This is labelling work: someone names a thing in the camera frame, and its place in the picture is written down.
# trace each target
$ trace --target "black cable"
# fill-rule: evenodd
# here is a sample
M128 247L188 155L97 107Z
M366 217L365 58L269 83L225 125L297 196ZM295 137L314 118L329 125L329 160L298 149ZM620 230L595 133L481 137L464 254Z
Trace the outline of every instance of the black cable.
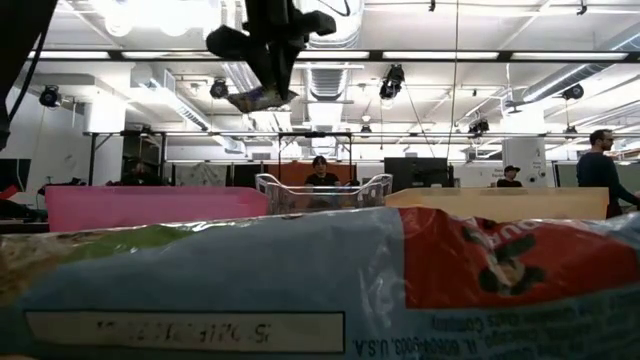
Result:
M413 104L413 99L411 98L411 92L409 91L409 86L407 83L404 83L404 87L407 90L407 96L409 97L409 101L411 102L411 108L413 109L413 114L416 116L416 120L418 121L418 125L420 125L420 132L422 136L424 136L424 141L429 145L429 150L431 151L431 157L435 158L436 154L433 152L433 148L431 147L431 142L429 141L429 137L427 133L424 131L424 126L422 126L422 120L420 120L420 115L418 115L418 110L416 110L416 106Z
M47 40L47 33L49 32L49 24L51 24L51 19L47 21L47 25L44 30L40 33L40 40L38 41L38 47L36 48L35 54L33 55L33 60L31 60L31 65L29 66L29 70L27 71L27 76L24 78L24 83L22 84L22 88L20 89L20 94L18 94L18 98L13 103L13 107L11 108L11 112L9 113L9 123L13 120L20 108L20 104L22 104L22 100L24 100L25 95L27 95L27 91L29 90L29 84L31 84L31 79L33 78L33 74L36 72L36 66L38 65L38 61L40 60L40 55L42 54L42 49L44 49L44 43Z
M447 141L447 160L449 159L449 150L451 149L451 136L453 135L453 127L456 115L456 86L458 82L458 46L460 35L460 0L456 0L456 49L453 62L453 91L451 94L451 126L449 127L449 140Z

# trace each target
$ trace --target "cardboard box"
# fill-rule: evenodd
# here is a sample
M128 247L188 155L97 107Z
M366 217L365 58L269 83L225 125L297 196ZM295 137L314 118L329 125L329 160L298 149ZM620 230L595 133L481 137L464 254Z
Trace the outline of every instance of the cardboard box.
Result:
M385 198L386 206L425 206L460 217L604 220L606 188L418 188Z

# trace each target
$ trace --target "cap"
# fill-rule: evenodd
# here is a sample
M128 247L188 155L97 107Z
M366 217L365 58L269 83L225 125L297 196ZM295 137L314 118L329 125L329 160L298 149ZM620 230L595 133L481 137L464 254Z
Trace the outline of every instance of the cap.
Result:
M504 168L504 172L507 172L507 171L520 172L520 168L515 167L513 165L508 165L506 168Z

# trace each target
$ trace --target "pillar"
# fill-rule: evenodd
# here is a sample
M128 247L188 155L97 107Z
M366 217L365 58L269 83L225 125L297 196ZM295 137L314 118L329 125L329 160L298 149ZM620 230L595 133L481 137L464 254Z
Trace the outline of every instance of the pillar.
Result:
M85 107L88 132L120 132L124 130L127 104L109 94L100 94ZM98 137L101 144L106 137ZM118 181L122 173L122 149L124 139L112 136L96 150L93 170L93 185L104 185Z
M546 150L544 109L537 104L527 105L515 114L505 113L501 132L527 134L531 137L513 137L502 141L502 164L520 168L518 180L524 187L546 187Z

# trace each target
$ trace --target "metal frame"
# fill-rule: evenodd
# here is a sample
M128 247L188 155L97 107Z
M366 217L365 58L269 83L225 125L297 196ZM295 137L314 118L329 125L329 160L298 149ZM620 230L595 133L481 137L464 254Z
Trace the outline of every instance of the metal frame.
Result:
M278 133L278 181L281 180L281 175L282 175L282 150L284 150L284 149L282 149L282 138L285 137L285 136L286 137L292 137L293 139L291 140L291 142L295 141L296 138L301 137L301 136L305 137L307 139L326 138L327 136L331 136L331 137L334 137L336 140L338 140L339 136L347 137L349 139L349 180L350 181L353 180L353 165L352 165L352 160L353 160L353 155L352 155L353 133L350 133L350 132L324 133L324 132L318 132L318 131L311 131L311 132L281 132L281 133Z
M353 49L341 50L340 56L308 56L311 53L338 53L335 50L305 50L298 57L300 62L342 62L342 63L553 63L553 64L638 64L640 51L544 51L544 50L377 50ZM72 53L84 53L82 57L74 57ZM520 58L518 54L536 54L534 58ZM563 54L581 54L576 58L558 56ZM603 55L612 53L624 54L621 58L606 58ZM105 50L100 48L86 49L46 49L40 62L233 62L222 59L205 49L137 49L137 50Z
M95 169L96 163L96 151L100 149L100 147L111 137L113 136L121 136L121 137L143 137L143 136L160 136L162 141L160 143L160 162L158 173L161 178L164 178L164 165L167 162L167 146L168 146L168 137L166 132L144 132L144 131L131 131L125 130L119 133L117 132L86 132L84 133L86 136L91 136L91 152L89 154L89 180L87 185L93 186L93 172ZM98 137L106 136L106 138L98 144Z
M121 132L85 132L85 136L91 137L91 153L89 156L89 181L88 185L93 185L93 171L95 168L95 153L104 142L113 136L160 136L162 139L160 146L160 175L164 177L164 165L167 162L175 163L176 161L169 161L167 159L167 146L168 140L171 137L204 137L204 136L236 136L236 137L266 137L266 138L278 138L278 180L281 177L282 167L282 138L287 137L305 137L305 138L324 138L327 136L332 137L347 137L349 139L349 175L353 177L353 139L354 138L369 138L369 137L424 137L428 138L450 138L450 139L472 139L472 138L526 138L526 137L541 137L551 139L588 139L590 134L562 134L562 133L542 133L542 134L530 134L530 133L484 133L484 134L464 134L464 133L419 133L419 132L385 132L385 133L353 133L353 132L234 132L234 131L219 131L219 132L176 132L176 131L121 131ZM98 144L98 137L106 136L107 139ZM615 138L640 138L640 133L615 133ZM198 162L210 162L208 160L198 160Z

